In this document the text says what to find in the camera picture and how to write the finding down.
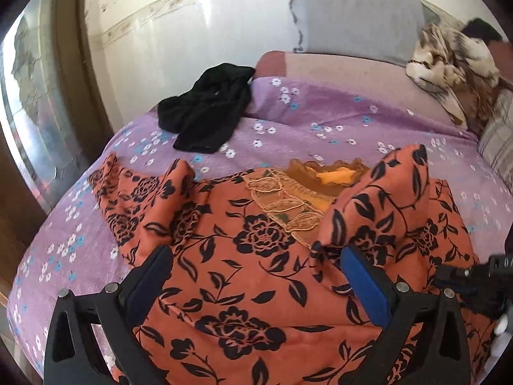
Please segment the white gloved hand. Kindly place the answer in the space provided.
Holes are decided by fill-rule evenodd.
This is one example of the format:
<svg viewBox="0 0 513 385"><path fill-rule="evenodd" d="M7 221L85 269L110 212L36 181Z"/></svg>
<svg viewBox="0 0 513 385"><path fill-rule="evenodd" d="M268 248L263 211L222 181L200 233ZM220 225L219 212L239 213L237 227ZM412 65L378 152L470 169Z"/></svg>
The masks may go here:
<svg viewBox="0 0 513 385"><path fill-rule="evenodd" d="M512 338L512 322L507 314L499 318L494 334L496 337L491 345L491 360L496 363Z"/></svg>

